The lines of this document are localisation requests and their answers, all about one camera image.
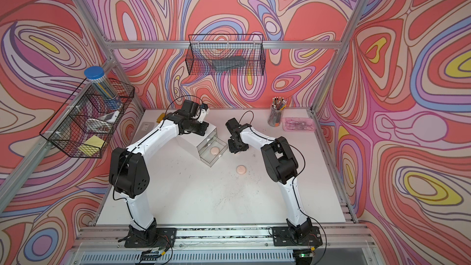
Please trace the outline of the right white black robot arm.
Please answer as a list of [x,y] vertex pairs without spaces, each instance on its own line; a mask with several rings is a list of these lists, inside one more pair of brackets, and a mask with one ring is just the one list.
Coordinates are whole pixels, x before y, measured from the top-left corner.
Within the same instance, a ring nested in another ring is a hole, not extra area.
[[278,138],[266,136],[248,123],[240,124],[232,118],[226,122],[230,133],[228,147],[231,153],[247,151],[250,147],[261,152],[266,172],[281,191],[287,208],[287,225],[293,233],[306,234],[312,227],[312,221],[302,210],[298,199],[298,161],[291,145],[283,136]]

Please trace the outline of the clear bottom drawer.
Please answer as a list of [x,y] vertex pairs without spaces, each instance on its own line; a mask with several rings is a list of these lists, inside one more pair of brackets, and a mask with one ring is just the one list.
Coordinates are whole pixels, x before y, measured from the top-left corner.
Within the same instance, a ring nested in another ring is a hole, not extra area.
[[208,165],[208,167],[212,167],[222,157],[227,148],[227,143],[223,142],[217,136],[214,136],[207,139],[207,141],[202,143],[198,148],[199,158],[204,164]]

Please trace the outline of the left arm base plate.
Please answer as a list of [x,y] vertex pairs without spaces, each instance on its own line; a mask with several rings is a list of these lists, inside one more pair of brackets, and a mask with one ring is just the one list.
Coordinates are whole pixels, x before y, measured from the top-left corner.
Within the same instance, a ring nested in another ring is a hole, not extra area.
[[126,248],[166,248],[173,247],[176,240],[176,228],[155,228],[140,231],[130,226],[125,239]]

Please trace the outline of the white drawer cabinet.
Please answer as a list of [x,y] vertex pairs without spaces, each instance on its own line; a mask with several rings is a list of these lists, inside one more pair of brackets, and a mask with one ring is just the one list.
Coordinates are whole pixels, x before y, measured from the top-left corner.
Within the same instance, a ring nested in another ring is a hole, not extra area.
[[215,136],[217,136],[217,127],[209,124],[204,135],[200,136],[195,133],[184,134],[178,136],[176,141],[178,145],[190,155],[201,159],[201,155],[210,147]]

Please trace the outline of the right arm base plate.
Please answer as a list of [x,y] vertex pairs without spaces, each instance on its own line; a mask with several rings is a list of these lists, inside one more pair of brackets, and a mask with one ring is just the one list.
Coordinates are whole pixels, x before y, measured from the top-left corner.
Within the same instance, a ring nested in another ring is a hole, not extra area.
[[269,229],[274,246],[309,246],[321,247],[323,245],[322,235],[317,226],[306,226],[305,228],[292,228],[288,226],[275,226]]

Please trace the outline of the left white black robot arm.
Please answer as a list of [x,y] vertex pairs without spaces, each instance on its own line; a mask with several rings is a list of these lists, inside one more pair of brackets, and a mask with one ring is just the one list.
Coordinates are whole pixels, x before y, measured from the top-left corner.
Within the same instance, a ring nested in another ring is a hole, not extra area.
[[182,110],[177,110],[166,115],[158,126],[137,142],[113,150],[109,183],[125,200],[131,216],[131,227],[134,229],[147,231],[155,222],[146,193],[150,185],[148,167],[152,157],[178,136],[204,136],[209,127],[204,121],[208,112],[207,109],[202,109],[199,114],[185,114]]

